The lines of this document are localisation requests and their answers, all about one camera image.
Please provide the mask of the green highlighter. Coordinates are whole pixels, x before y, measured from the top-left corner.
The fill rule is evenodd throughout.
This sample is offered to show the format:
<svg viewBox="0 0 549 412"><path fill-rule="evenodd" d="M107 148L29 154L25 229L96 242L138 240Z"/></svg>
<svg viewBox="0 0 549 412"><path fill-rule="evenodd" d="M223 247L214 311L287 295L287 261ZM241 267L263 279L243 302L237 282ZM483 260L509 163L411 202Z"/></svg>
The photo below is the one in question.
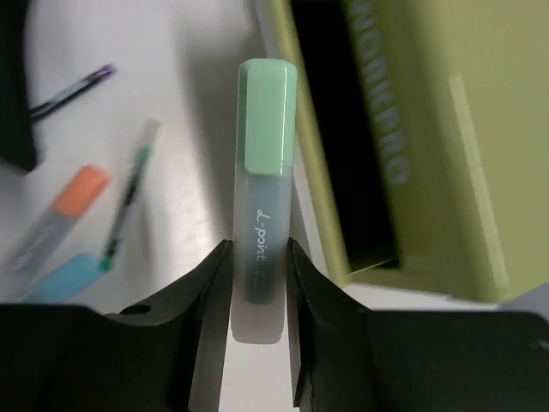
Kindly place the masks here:
<svg viewBox="0 0 549 412"><path fill-rule="evenodd" d="M284 329L297 92L285 60L239 68L231 328L241 343L274 344Z"/></svg>

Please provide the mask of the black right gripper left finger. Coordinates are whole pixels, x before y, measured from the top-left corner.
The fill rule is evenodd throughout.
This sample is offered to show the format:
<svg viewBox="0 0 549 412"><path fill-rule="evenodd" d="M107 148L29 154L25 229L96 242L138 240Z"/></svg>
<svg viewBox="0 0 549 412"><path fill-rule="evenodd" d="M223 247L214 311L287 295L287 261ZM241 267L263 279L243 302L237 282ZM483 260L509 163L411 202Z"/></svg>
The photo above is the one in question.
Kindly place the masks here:
<svg viewBox="0 0 549 412"><path fill-rule="evenodd" d="M4 411L216 411L232 296L232 243L117 314L1 307Z"/></svg>

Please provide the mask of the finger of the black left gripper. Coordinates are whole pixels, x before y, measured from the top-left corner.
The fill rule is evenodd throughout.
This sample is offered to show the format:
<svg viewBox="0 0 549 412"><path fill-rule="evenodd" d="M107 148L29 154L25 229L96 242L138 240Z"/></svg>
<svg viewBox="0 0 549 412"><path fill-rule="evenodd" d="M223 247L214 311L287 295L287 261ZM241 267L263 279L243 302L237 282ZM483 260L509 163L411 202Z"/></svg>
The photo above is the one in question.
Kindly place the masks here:
<svg viewBox="0 0 549 412"><path fill-rule="evenodd" d="M23 172L38 165L27 98L28 1L1 2L1 159Z"/></svg>

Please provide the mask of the green cabinet top drawer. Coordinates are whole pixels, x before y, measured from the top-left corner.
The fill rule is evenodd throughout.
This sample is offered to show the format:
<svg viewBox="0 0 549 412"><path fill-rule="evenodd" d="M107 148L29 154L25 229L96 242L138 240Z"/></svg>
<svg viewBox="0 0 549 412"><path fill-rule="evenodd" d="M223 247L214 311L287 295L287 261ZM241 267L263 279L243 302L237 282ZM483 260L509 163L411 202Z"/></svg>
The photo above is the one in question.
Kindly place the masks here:
<svg viewBox="0 0 549 412"><path fill-rule="evenodd" d="M313 261L341 287L395 285L394 230L337 1L256 1L265 49L299 72L296 186Z"/></svg>

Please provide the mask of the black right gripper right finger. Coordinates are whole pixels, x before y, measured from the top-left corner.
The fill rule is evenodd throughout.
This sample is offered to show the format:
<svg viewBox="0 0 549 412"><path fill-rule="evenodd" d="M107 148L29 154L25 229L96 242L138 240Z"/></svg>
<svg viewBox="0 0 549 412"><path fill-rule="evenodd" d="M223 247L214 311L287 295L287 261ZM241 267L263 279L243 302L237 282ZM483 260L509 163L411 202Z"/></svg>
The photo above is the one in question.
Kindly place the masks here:
<svg viewBox="0 0 549 412"><path fill-rule="evenodd" d="M287 241L293 404L302 411L545 411L548 324L531 312L378 311Z"/></svg>

